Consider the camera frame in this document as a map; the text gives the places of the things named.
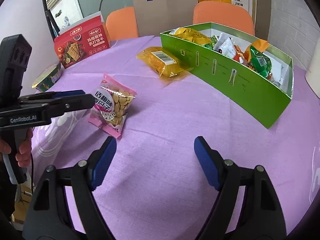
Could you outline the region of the left human hand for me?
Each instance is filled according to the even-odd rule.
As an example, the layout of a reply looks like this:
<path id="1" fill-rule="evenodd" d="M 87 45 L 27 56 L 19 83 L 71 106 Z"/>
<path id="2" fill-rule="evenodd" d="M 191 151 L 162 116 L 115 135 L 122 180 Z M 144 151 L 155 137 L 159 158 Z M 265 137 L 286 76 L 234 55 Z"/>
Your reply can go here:
<path id="1" fill-rule="evenodd" d="M 33 137 L 33 131 L 31 128 L 28 129 L 25 140 L 21 143 L 18 148 L 18 152 L 15 158 L 18 162 L 19 167 L 28 167 L 31 163 L 31 139 Z M 10 154 L 11 147 L 1 138 L 1 153 Z"/>

